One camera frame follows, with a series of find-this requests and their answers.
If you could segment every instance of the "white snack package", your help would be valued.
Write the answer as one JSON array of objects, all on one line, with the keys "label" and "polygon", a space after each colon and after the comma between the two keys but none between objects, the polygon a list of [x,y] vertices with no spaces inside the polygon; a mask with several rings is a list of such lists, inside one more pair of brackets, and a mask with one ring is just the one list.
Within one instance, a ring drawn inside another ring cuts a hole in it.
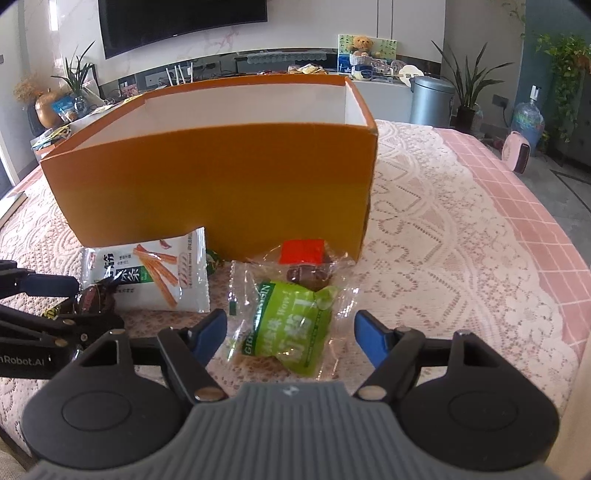
[{"label": "white snack package", "polygon": [[205,229],[165,240],[85,248],[82,277],[86,288],[102,278],[120,276],[117,310],[209,312]]}]

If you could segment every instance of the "black plant pot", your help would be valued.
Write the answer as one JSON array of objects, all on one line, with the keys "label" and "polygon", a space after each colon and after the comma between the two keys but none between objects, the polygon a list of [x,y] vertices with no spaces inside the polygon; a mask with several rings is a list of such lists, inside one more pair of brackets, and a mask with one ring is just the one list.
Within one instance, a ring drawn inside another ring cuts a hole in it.
[{"label": "black plant pot", "polygon": [[35,103],[30,103],[27,105],[27,118],[29,119],[29,127],[31,128],[31,133],[34,137],[38,137],[46,130],[46,128],[41,125],[41,122],[39,121],[37,111],[35,110]]},{"label": "black plant pot", "polygon": [[456,130],[463,134],[469,134],[472,131],[472,121],[475,113],[475,110],[467,106],[459,107],[456,115]]}]

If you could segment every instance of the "silver trash can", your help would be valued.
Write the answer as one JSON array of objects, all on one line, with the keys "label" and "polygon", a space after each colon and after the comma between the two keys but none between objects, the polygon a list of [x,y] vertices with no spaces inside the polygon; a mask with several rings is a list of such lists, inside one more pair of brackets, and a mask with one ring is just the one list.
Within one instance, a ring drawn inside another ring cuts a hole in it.
[{"label": "silver trash can", "polygon": [[447,128],[452,118],[455,87],[444,79],[415,77],[411,79],[413,104],[410,122]]}]

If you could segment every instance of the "orange vase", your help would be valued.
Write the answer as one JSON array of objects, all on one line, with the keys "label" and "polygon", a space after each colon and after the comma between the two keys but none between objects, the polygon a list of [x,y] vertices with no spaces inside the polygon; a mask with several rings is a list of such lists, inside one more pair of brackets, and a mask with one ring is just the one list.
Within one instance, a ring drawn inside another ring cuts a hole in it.
[{"label": "orange vase", "polygon": [[51,104],[59,100],[62,96],[63,94],[61,92],[52,92],[51,89],[48,89],[47,93],[41,95],[35,102],[37,116],[45,128],[58,127],[63,123],[60,116],[51,107]]}]

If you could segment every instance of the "power outlet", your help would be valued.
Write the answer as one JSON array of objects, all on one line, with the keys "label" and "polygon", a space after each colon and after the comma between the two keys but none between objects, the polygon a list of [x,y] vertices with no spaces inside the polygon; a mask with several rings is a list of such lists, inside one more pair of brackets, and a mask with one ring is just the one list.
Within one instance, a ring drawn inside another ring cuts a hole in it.
[{"label": "power outlet", "polygon": [[500,95],[493,95],[492,96],[492,104],[496,106],[500,106],[501,108],[505,109],[509,105],[509,99],[502,97]]}]

